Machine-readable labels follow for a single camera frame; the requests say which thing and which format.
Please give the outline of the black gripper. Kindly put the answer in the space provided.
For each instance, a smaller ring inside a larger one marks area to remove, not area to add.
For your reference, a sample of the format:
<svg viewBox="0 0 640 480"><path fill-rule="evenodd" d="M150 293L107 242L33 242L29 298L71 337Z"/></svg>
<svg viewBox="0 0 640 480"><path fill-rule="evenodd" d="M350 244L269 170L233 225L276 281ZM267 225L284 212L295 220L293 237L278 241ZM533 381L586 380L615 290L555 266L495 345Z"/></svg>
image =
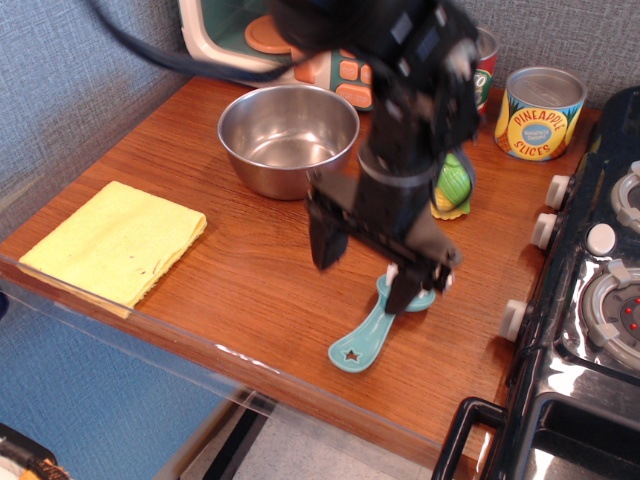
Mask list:
<svg viewBox="0 0 640 480"><path fill-rule="evenodd" d="M448 290L462 253L436 224L425 184L379 182L314 173L306 199L314 265L326 270L354 239L388 261L385 312L400 315L431 306L431 292Z"/></svg>

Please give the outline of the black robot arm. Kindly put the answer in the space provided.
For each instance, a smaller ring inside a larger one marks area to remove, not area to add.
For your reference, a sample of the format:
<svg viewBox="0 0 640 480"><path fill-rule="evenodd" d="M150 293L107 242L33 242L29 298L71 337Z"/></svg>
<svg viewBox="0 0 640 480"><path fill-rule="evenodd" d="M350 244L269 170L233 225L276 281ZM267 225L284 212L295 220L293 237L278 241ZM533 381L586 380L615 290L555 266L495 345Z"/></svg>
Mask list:
<svg viewBox="0 0 640 480"><path fill-rule="evenodd" d="M442 291L461 254L430 204L446 155L477 131L474 23L448 1L272 1L277 30L304 60L344 49L373 73L373 117L358 178L314 174L306 201L314 264L333 265L350 239L398 266L385 309L404 312Z"/></svg>

